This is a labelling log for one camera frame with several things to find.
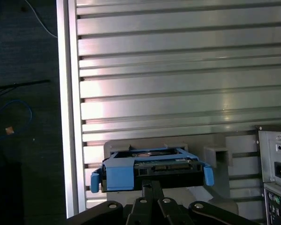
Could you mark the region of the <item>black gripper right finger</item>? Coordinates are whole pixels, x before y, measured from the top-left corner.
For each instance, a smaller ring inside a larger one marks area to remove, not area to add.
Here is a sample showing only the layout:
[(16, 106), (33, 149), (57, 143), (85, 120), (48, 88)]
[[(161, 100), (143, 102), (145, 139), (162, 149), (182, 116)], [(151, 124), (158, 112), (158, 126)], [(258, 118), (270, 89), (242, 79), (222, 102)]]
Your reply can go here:
[(202, 201), (192, 202), (188, 208), (163, 194), (159, 181), (152, 181), (153, 196), (167, 225), (255, 225), (230, 211)]

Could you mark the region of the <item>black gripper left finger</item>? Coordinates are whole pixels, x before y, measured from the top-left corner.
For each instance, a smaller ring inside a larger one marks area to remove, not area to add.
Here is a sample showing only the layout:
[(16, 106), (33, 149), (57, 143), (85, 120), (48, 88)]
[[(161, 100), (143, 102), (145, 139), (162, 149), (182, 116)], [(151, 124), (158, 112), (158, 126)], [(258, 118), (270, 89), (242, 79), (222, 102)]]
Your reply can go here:
[(106, 201), (67, 219), (68, 225), (149, 225), (154, 202), (153, 182), (142, 182), (142, 197), (123, 206)]

